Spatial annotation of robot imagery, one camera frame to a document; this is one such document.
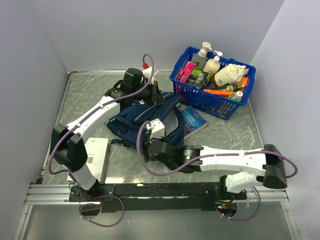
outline backpack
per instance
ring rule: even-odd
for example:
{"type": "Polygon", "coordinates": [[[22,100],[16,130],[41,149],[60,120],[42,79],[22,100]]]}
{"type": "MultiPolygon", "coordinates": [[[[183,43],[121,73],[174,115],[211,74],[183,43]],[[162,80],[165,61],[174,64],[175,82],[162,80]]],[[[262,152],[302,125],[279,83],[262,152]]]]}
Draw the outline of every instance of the backpack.
{"type": "MultiPolygon", "coordinates": [[[[160,119],[165,126],[165,137],[162,141],[181,147],[184,144],[185,123],[181,112],[176,107],[180,99],[173,92],[161,92],[161,95],[165,99],[164,104],[141,104],[141,102],[135,100],[132,106],[125,108],[106,122],[105,124],[111,132],[122,139],[113,139],[111,143],[121,143],[125,147],[132,147],[137,150],[137,136],[141,125],[145,121],[160,119]]],[[[150,133],[145,130],[141,143],[147,141],[149,137],[150,133]]]]}

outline white pump dispenser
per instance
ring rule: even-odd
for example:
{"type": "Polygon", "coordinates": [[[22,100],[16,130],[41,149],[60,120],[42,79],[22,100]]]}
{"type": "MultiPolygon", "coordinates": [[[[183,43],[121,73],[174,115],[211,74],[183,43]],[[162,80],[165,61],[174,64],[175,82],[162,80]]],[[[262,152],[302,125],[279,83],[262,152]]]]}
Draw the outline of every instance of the white pump dispenser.
{"type": "Polygon", "coordinates": [[[202,43],[202,48],[198,53],[193,55],[191,62],[195,65],[194,70],[203,70],[207,62],[207,53],[212,50],[211,44],[207,41],[202,43]]]}
{"type": "Polygon", "coordinates": [[[220,57],[222,57],[221,51],[214,52],[216,53],[216,56],[213,59],[209,59],[203,68],[203,72],[208,72],[211,77],[220,69],[220,57]]]}

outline white wall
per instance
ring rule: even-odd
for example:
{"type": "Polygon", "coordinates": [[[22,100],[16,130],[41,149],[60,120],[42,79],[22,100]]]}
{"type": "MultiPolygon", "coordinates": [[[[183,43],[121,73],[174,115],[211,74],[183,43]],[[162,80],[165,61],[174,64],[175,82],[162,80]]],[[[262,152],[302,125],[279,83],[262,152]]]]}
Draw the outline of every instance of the white wall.
{"type": "Polygon", "coordinates": [[[250,99],[263,142],[299,167],[287,192],[304,240],[320,239],[319,26],[318,1],[285,0],[252,60],[250,99]]]}
{"type": "Polygon", "coordinates": [[[25,0],[0,7],[0,239],[12,239],[39,176],[67,81],[25,0]]]}
{"type": "Polygon", "coordinates": [[[172,70],[208,41],[250,63],[284,0],[27,0],[67,71],[141,68],[150,53],[172,70]]]}

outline marble surface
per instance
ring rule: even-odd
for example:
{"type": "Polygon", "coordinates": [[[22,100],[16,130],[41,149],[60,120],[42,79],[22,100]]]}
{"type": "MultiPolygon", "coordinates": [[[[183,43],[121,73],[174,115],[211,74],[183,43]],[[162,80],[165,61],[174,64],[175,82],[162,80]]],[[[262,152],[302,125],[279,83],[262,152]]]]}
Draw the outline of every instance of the marble surface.
{"type": "MultiPolygon", "coordinates": [[[[159,88],[165,92],[173,91],[173,84],[168,73],[159,73],[156,78],[159,88]]],[[[66,125],[94,106],[123,74],[75,74],[70,77],[70,85],[63,104],[60,124],[66,125]]],[[[217,117],[199,111],[207,120],[207,126],[196,134],[187,138],[184,143],[188,145],[205,145],[217,149],[251,150],[261,148],[261,143],[250,107],[248,104],[239,107],[229,120],[221,120],[217,117]]],[[[103,125],[92,137],[114,139],[109,129],[103,125]]],[[[192,174],[175,173],[170,176],[154,176],[148,173],[142,166],[136,151],[121,145],[113,144],[106,166],[106,183],[187,183],[187,182],[216,182],[219,177],[232,173],[231,171],[206,171],[192,174]]],[[[160,162],[150,161],[151,170],[163,173],[169,172],[160,162]]],[[[53,161],[54,171],[63,169],[53,161]]],[[[45,173],[42,184],[66,184],[67,174],[50,175],[45,173]]]]}

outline blue basket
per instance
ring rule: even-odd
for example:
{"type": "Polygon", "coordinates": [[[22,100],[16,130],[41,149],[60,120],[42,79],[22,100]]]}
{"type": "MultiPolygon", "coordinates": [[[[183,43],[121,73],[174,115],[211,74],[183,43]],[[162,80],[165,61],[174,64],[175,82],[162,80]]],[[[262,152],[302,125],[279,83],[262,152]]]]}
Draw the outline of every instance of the blue basket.
{"type": "MultiPolygon", "coordinates": [[[[174,94],[180,97],[180,103],[192,106],[207,114],[211,114],[215,117],[228,120],[231,115],[238,109],[239,106],[244,106],[248,102],[249,95],[255,83],[256,68],[254,66],[236,61],[234,59],[226,59],[220,57],[220,68],[224,68],[228,64],[245,65],[249,71],[246,77],[248,78],[246,88],[243,91],[243,97],[241,102],[233,101],[220,95],[214,95],[203,90],[196,88],[193,85],[182,83],[178,81],[179,70],[185,68],[188,61],[191,61],[194,54],[198,53],[199,49],[189,46],[184,54],[182,54],[179,60],[176,62],[174,69],[170,75],[170,79],[173,82],[174,94]]],[[[213,59],[215,55],[212,52],[208,52],[207,58],[213,59]]]]}

